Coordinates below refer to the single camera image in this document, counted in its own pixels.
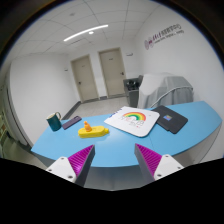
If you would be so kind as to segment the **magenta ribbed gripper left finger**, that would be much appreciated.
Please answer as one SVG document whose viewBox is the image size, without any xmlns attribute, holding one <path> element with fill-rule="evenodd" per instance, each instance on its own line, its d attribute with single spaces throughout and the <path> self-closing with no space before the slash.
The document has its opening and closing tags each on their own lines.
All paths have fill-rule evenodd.
<svg viewBox="0 0 224 224">
<path fill-rule="evenodd" d="M 90 145 L 70 157 L 58 158 L 46 171 L 83 187 L 94 156 L 95 146 Z"/>
</svg>

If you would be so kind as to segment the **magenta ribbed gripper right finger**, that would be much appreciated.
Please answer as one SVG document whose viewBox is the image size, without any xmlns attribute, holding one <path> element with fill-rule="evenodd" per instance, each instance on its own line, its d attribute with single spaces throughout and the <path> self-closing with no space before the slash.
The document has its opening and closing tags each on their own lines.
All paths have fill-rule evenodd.
<svg viewBox="0 0 224 224">
<path fill-rule="evenodd" d="M 140 144 L 135 144 L 134 154 L 147 184 L 183 169 L 183 166 L 171 155 L 160 155 Z"/>
</svg>

